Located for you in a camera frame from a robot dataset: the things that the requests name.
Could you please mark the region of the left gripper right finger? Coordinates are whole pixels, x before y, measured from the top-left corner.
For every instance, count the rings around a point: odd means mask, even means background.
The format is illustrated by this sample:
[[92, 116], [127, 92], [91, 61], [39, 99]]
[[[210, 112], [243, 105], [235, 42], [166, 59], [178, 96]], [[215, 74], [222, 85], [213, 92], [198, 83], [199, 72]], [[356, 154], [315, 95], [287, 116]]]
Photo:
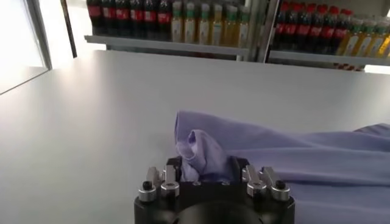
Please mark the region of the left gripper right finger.
[[244, 183], [250, 198], [269, 197], [275, 201], [289, 200], [289, 187], [276, 174], [272, 167], [262, 167], [257, 171], [247, 159], [230, 157], [235, 182]]

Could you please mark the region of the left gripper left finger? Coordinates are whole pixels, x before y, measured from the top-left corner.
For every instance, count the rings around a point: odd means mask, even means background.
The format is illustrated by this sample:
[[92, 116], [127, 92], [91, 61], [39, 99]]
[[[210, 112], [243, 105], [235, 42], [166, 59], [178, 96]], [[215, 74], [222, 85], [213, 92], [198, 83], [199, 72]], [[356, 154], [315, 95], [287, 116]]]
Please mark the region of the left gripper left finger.
[[143, 203], [152, 203], [158, 197], [175, 199], [180, 194], [180, 178], [182, 159], [180, 157], [167, 160], [160, 172], [156, 167], [147, 170], [146, 179], [138, 190], [138, 199]]

